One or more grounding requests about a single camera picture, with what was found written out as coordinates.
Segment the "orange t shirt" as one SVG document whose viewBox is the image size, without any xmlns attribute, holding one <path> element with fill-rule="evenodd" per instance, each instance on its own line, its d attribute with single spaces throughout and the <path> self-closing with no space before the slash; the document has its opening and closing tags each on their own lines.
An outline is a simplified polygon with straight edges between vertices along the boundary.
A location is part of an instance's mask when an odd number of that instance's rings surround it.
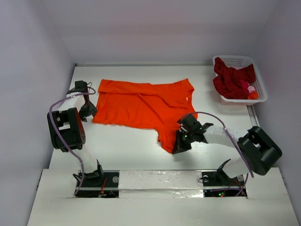
<svg viewBox="0 0 301 226">
<path fill-rule="evenodd" d="M 154 129 L 158 142 L 172 153 L 178 120 L 194 112 L 194 87 L 188 79 L 169 84 L 103 79 L 98 88 L 97 113 L 92 122 L 136 129 Z"/>
</svg>

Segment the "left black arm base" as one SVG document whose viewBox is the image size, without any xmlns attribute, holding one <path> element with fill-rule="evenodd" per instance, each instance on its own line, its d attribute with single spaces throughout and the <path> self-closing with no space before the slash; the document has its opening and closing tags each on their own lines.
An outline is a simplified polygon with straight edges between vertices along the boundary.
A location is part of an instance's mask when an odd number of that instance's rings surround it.
<svg viewBox="0 0 301 226">
<path fill-rule="evenodd" d="M 73 174 L 76 179 L 75 191 L 79 188 L 82 173 Z M 100 176 L 96 170 L 85 173 L 84 181 L 75 194 L 78 198 L 118 198 L 119 197 L 119 171 L 104 171 Z"/>
</svg>

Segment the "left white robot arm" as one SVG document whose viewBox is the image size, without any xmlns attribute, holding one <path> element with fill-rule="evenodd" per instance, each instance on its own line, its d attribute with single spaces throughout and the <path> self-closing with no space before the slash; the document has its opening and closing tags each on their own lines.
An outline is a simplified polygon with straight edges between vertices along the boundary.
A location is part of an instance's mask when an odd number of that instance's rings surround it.
<svg viewBox="0 0 301 226">
<path fill-rule="evenodd" d="M 99 186 L 104 181 L 103 169 L 99 161 L 96 161 L 96 169 L 84 162 L 87 152 L 83 151 L 86 134 L 82 123 L 87 122 L 88 117 L 96 116 L 97 108 L 89 99 L 95 93 L 87 82 L 76 81 L 66 98 L 50 106 L 47 120 L 53 147 L 64 153 L 70 152 L 81 164 L 83 172 L 74 177 Z"/>
</svg>

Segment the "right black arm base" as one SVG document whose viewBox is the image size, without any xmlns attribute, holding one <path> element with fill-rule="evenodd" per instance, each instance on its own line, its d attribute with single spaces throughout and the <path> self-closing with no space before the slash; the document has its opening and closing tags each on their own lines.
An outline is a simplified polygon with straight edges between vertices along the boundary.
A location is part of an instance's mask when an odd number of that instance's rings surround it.
<svg viewBox="0 0 301 226">
<path fill-rule="evenodd" d="M 230 161 L 226 160 L 216 171 L 202 172 L 198 183 L 204 187 L 205 197 L 247 197 L 246 181 L 248 177 L 236 175 L 230 178 L 223 169 Z"/>
</svg>

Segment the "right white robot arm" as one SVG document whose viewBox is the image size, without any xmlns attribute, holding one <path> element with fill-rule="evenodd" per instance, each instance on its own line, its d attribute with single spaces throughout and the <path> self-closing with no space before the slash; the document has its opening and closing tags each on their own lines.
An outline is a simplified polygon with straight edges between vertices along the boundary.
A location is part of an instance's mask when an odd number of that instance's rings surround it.
<svg viewBox="0 0 301 226">
<path fill-rule="evenodd" d="M 178 124 L 180 129 L 176 132 L 172 154 L 190 150 L 194 142 L 219 144 L 237 150 L 239 157 L 226 160 L 217 170 L 217 181 L 223 185 L 247 173 L 266 175 L 283 154 L 276 143 L 258 126 L 240 130 L 228 129 L 224 123 L 220 127 L 213 123 L 201 124 L 192 113 L 181 117 Z"/>
</svg>

